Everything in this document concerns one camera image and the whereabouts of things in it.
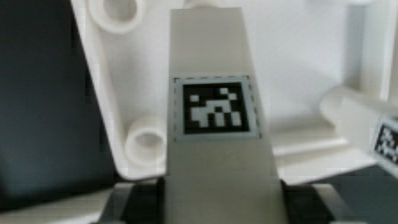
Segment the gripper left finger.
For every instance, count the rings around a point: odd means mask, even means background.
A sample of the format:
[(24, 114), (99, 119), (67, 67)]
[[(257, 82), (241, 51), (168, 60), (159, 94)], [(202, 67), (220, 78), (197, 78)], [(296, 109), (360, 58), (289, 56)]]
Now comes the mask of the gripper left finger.
[(92, 224), (163, 224), (165, 180), (115, 184)]

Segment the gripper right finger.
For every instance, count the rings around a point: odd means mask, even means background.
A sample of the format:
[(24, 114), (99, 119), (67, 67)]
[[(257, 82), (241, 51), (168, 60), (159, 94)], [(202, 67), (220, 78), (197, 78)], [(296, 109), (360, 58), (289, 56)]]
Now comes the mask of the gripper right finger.
[(355, 214), (330, 184), (280, 184), (289, 224), (355, 223)]

